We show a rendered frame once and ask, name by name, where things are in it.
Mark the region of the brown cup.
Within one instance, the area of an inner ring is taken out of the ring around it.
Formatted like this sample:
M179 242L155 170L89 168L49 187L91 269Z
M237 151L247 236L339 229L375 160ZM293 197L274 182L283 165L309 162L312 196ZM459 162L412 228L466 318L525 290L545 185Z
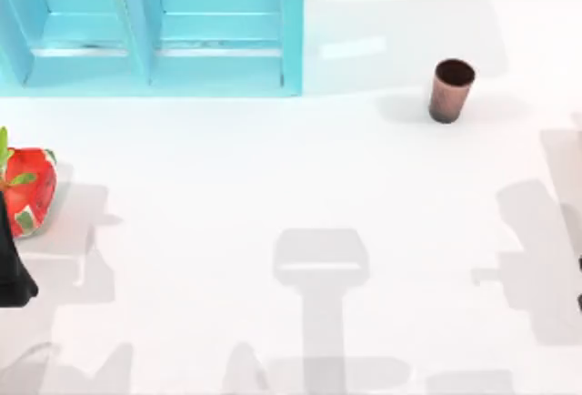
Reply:
M465 60L448 58L436 65L429 115L441 124L458 120L476 79L475 69Z

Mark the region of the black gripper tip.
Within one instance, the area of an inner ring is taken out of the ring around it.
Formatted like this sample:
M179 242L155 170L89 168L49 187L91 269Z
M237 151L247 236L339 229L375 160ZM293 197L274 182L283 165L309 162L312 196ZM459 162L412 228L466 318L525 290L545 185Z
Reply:
M0 191L0 309L23 308L38 292L16 249L5 196Z

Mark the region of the light blue rack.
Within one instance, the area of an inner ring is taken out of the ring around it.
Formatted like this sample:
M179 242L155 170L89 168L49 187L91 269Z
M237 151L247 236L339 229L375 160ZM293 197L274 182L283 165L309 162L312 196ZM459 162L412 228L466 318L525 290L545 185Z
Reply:
M0 0L0 96L298 96L304 0Z

